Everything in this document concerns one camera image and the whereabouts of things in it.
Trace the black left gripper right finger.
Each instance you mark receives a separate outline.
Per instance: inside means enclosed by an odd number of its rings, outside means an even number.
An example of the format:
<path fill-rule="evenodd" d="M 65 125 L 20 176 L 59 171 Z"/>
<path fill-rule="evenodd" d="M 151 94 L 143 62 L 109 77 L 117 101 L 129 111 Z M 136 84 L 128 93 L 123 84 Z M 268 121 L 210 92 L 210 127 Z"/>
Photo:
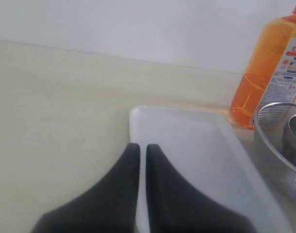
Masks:
<path fill-rule="evenodd" d="M 193 187 L 157 144 L 146 150 L 146 198 L 152 233 L 254 233 L 251 222 Z"/>

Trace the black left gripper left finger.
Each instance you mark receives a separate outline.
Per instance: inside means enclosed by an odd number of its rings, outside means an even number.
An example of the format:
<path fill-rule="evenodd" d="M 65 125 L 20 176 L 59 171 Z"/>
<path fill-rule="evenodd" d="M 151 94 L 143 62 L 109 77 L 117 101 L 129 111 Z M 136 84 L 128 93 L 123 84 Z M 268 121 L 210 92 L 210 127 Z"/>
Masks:
<path fill-rule="evenodd" d="M 139 190 L 140 147 L 129 143 L 89 190 L 45 213 L 34 233 L 132 233 Z"/>

